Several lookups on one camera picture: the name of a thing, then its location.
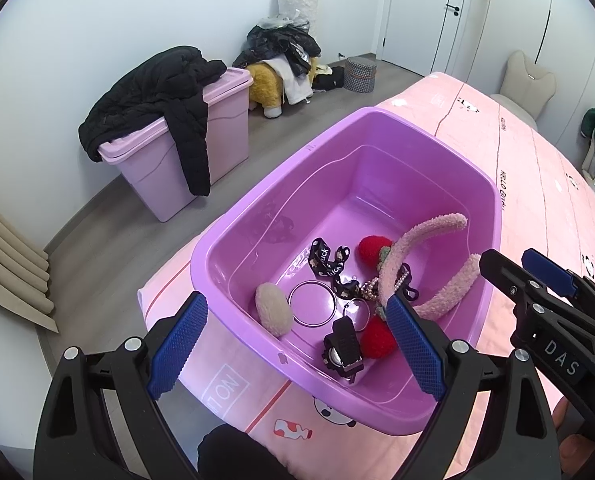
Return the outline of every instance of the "beige curtain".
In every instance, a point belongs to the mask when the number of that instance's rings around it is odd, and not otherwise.
[[[33,246],[0,215],[0,305],[57,332],[48,317],[48,254]]]

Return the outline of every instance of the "pink mattress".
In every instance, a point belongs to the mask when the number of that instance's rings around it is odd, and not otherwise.
[[[492,99],[441,73],[379,106],[434,134],[497,183],[503,198],[503,254],[519,263],[522,252],[533,247],[580,275],[590,270],[595,279],[595,193],[538,133]],[[193,290],[189,266],[198,239],[181,248],[139,291],[148,328],[174,314]],[[590,265],[583,263],[585,258]],[[510,300],[494,292],[479,351],[511,352],[512,308]],[[180,381],[301,479],[390,479],[417,439],[379,433],[314,399],[242,345],[210,313]],[[544,382],[554,407],[560,394]],[[468,463],[486,401],[487,395],[480,394],[450,474]],[[343,459],[331,455],[330,442]]]

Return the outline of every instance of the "red pom-pom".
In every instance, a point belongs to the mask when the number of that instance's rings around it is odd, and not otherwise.
[[[364,357],[380,359],[393,353],[397,348],[397,342],[382,318],[373,316],[362,334],[359,347]]]
[[[382,247],[390,247],[392,244],[393,242],[385,236],[367,236],[362,238],[357,246],[357,255],[367,266],[375,269],[379,263],[379,251]]]

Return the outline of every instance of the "human hand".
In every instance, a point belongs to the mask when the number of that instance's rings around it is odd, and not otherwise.
[[[557,430],[563,423],[569,401],[562,397],[553,410],[553,422]],[[560,444],[560,463],[562,471],[568,475],[577,473],[595,450],[595,442],[585,436],[572,434],[562,440]]]

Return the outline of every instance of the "checkered storage ottoman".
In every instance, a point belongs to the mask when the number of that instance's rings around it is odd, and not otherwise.
[[[365,57],[349,57],[344,71],[344,88],[353,92],[368,93],[375,88],[377,63]]]

